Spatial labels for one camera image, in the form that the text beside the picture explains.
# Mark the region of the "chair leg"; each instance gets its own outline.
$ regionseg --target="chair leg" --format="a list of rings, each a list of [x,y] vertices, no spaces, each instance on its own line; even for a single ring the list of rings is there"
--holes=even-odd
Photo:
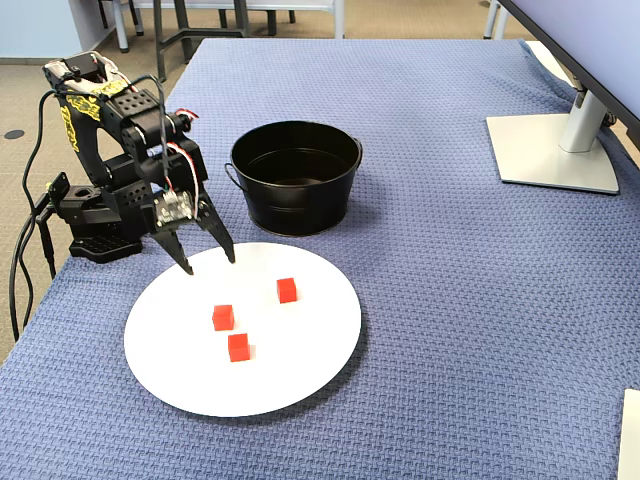
[[[176,18],[178,19],[178,28],[189,28],[189,19],[187,18],[187,7],[184,0],[174,0],[176,6]],[[184,53],[184,61],[188,63],[193,57],[193,42],[190,38],[182,39],[182,52]]]
[[[491,0],[491,4],[489,5],[489,15],[487,16],[487,25],[484,27],[484,39],[491,40],[491,36],[493,34],[493,26],[496,23],[496,17],[498,15],[498,7],[500,3],[498,0]]]
[[[251,32],[251,26],[249,25],[246,2],[233,0],[233,10],[236,12],[236,27],[242,32],[243,37],[248,37]]]
[[[500,8],[500,18],[498,18],[498,26],[496,27],[496,35],[493,37],[494,40],[503,40],[504,39],[504,31],[507,28],[507,20],[509,20],[509,16],[511,14],[507,11],[504,6]]]
[[[129,0],[129,10],[131,10],[131,18],[133,18],[133,24],[136,27],[136,35],[141,37],[144,35],[142,16],[140,15],[140,9],[133,4],[133,0]]]
[[[220,28],[229,28],[227,23],[227,11],[218,10],[218,16],[220,17]]]
[[[278,33],[278,26],[276,24],[276,11],[267,10],[267,35],[275,37]]]
[[[162,50],[162,6],[160,0],[153,0],[153,28],[156,35],[156,60],[158,62],[158,80],[164,82],[167,74],[164,68],[164,50]]]
[[[336,40],[344,38],[344,0],[333,1],[334,37]]]
[[[127,31],[124,28],[124,16],[122,14],[122,4],[120,0],[113,0],[113,18],[116,22],[116,34],[118,36],[118,46],[122,53],[129,51],[129,43],[127,42]]]
[[[102,19],[102,26],[104,28],[109,28],[109,23],[107,23],[107,16],[104,14],[104,6],[102,5],[102,0],[98,0],[98,8],[100,9],[100,18]]]

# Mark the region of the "red block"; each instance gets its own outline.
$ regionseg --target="red block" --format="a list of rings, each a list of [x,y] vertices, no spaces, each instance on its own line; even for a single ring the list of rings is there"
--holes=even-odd
[[[249,339],[246,333],[229,335],[229,358],[232,362],[242,362],[249,360],[251,352],[249,350]]]
[[[213,328],[218,330],[233,330],[233,307],[231,305],[216,305],[213,307]]]
[[[298,300],[296,284],[293,278],[278,280],[278,298],[280,299],[280,303],[295,302]]]

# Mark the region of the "black bucket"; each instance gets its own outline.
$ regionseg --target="black bucket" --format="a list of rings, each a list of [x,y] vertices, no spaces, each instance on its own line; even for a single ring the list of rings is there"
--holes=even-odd
[[[249,215],[279,235],[312,235],[347,213],[353,177],[362,160],[360,142],[337,128],[280,122],[251,130],[231,151]]]

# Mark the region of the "computer monitor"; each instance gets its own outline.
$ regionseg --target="computer monitor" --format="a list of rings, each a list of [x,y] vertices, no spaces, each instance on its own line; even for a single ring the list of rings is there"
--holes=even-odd
[[[589,90],[570,114],[487,118],[502,180],[618,193],[596,134],[607,109],[640,134],[640,1],[500,3]]]

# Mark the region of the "chair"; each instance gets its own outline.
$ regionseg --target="chair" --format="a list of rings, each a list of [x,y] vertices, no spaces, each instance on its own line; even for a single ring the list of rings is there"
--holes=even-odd
[[[133,24],[136,27],[136,35],[141,37],[144,35],[144,29],[142,27],[142,16],[140,15],[140,9],[137,8],[133,0],[126,0],[129,4],[129,10],[131,10],[131,16],[133,17]],[[111,2],[113,6],[113,18],[116,24],[116,34],[118,36],[118,46],[122,53],[129,51],[129,43],[127,41],[127,31],[124,27],[124,14],[122,12],[122,0],[98,0],[98,6],[100,7],[100,16],[102,17],[102,25],[104,28],[109,28],[107,23],[107,17],[104,13],[104,7],[102,2]]]
[[[498,15],[498,7],[500,7],[500,18],[498,19],[498,26],[496,27],[496,34],[493,37],[494,40],[504,39],[504,31],[507,27],[507,20],[511,15],[504,6],[500,4],[498,0],[491,0],[489,5],[489,15],[487,17],[487,25],[484,29],[484,39],[491,40],[493,33],[493,25],[496,22],[496,16]]]
[[[220,15],[220,25],[227,26],[226,10],[233,9],[233,2],[230,0],[211,0],[207,2],[210,8],[217,8]],[[248,10],[260,10],[267,12],[267,22],[269,25],[269,35],[276,34],[276,11],[287,10],[289,12],[289,22],[295,23],[296,10],[324,11],[334,16],[334,38],[342,39],[344,32],[344,0],[247,0]]]
[[[162,28],[162,0],[153,0],[153,27],[156,34],[156,58],[158,62],[158,79],[164,82],[167,79],[164,52],[172,45],[180,42],[184,61],[188,62],[193,56],[193,39],[247,37],[249,32],[249,15],[246,0],[233,0],[233,9],[236,12],[236,28],[194,28],[189,26],[187,5],[185,0],[173,0],[173,7],[178,21],[178,31],[169,37],[165,37]],[[205,8],[212,8],[207,3]]]
[[[220,16],[220,26],[222,28],[227,28],[227,11],[218,10],[218,15]],[[289,23],[296,23],[295,10],[289,10]],[[275,10],[267,10],[267,25],[268,25],[268,35],[270,37],[276,36],[276,34],[278,33],[278,24],[276,22]]]

